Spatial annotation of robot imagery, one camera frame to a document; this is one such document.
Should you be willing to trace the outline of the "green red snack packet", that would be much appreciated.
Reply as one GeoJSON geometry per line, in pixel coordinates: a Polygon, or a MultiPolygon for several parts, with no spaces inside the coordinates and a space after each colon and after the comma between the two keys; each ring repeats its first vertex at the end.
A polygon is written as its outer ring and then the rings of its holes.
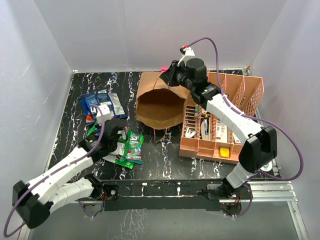
{"type": "Polygon", "coordinates": [[[110,152],[110,155],[126,157],[129,150],[129,142],[118,142],[114,151],[110,152]]]}

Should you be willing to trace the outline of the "Fox's mint candy bag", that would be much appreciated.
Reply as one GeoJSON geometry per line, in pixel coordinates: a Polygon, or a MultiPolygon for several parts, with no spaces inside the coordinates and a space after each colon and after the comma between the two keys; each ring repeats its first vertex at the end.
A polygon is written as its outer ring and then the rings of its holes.
{"type": "Polygon", "coordinates": [[[130,128],[127,129],[127,141],[129,142],[128,153],[126,157],[116,155],[117,160],[124,166],[132,169],[134,164],[142,164],[142,146],[145,137],[134,133],[130,128]]]}

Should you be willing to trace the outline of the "blue Burts chips bag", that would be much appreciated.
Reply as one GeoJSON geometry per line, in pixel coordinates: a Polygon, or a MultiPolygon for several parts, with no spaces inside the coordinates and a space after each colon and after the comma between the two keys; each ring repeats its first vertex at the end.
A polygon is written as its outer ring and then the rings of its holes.
{"type": "Polygon", "coordinates": [[[95,119],[93,118],[88,106],[87,106],[87,103],[85,101],[85,99],[83,97],[79,98],[78,99],[78,102],[80,103],[81,107],[82,107],[82,110],[84,112],[84,115],[85,115],[85,124],[88,126],[88,125],[92,125],[94,124],[96,121],[95,119]]]}

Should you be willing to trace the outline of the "brown paper bag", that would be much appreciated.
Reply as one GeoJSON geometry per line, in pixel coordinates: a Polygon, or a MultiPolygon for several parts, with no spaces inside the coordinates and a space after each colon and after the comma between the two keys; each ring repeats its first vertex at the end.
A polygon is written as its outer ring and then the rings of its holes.
{"type": "Polygon", "coordinates": [[[136,119],[156,130],[179,125],[185,116],[188,90],[182,86],[167,86],[161,73],[141,73],[136,95],[136,119]]]}

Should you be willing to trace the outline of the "dark blue chips bag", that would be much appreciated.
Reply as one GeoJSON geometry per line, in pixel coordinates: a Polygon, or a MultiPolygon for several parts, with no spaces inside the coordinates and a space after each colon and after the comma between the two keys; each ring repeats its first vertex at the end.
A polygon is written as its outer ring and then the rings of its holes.
{"type": "Polygon", "coordinates": [[[96,97],[100,105],[107,105],[109,107],[110,113],[114,118],[127,118],[127,114],[125,113],[116,93],[108,92],[107,90],[100,90],[97,92],[96,97]]]}

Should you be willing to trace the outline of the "blue white snack pack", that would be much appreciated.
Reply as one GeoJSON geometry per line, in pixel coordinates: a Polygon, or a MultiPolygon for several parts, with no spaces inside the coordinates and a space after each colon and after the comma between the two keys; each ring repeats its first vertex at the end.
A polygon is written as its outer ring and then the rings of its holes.
{"type": "Polygon", "coordinates": [[[102,100],[99,99],[99,93],[92,92],[85,94],[83,97],[91,115],[95,119],[98,111],[94,108],[94,106],[100,106],[102,103],[102,100]]]}

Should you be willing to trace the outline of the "pink plastic desk organizer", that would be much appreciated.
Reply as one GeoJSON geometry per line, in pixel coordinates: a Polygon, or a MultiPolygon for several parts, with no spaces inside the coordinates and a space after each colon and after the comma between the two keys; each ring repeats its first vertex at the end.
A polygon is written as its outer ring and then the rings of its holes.
{"type": "Polygon", "coordinates": [[[264,94],[261,77],[208,72],[208,81],[222,83],[229,104],[221,95],[209,103],[209,135],[202,136],[201,122],[205,114],[195,116],[195,102],[187,99],[180,138],[179,156],[237,164],[243,144],[249,134],[256,134],[261,125],[231,110],[253,116],[264,94]]]}

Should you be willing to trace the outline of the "pink candy packet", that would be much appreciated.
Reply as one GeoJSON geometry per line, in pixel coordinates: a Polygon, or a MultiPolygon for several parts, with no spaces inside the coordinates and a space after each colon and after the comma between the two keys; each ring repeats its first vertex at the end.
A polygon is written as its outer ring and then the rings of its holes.
{"type": "Polygon", "coordinates": [[[118,138],[119,142],[123,143],[128,140],[127,130],[118,131],[118,134],[119,134],[119,138],[118,138]]]}

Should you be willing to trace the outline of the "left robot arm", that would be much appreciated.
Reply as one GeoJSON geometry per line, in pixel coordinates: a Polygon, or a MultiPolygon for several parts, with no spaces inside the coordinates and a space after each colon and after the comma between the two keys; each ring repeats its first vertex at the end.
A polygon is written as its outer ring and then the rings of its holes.
{"type": "Polygon", "coordinates": [[[20,180],[13,186],[12,206],[28,228],[40,226],[51,213],[73,201],[97,200],[103,195],[104,188],[91,174],[70,181],[114,152],[126,126],[125,119],[107,120],[104,128],[98,130],[99,136],[93,132],[48,171],[28,182],[20,180]]]}

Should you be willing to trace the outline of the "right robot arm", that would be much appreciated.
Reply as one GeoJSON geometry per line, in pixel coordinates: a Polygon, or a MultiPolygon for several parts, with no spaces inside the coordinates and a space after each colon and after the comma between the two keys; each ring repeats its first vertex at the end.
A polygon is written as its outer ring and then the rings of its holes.
{"type": "Polygon", "coordinates": [[[228,101],[223,88],[210,83],[204,61],[191,58],[182,66],[174,60],[160,79],[169,87],[182,86],[190,91],[193,101],[207,112],[220,119],[242,144],[238,164],[223,180],[222,184],[207,187],[201,194],[208,197],[233,199],[241,192],[241,187],[251,177],[277,156],[277,132],[272,126],[261,124],[245,116],[228,101]]]}

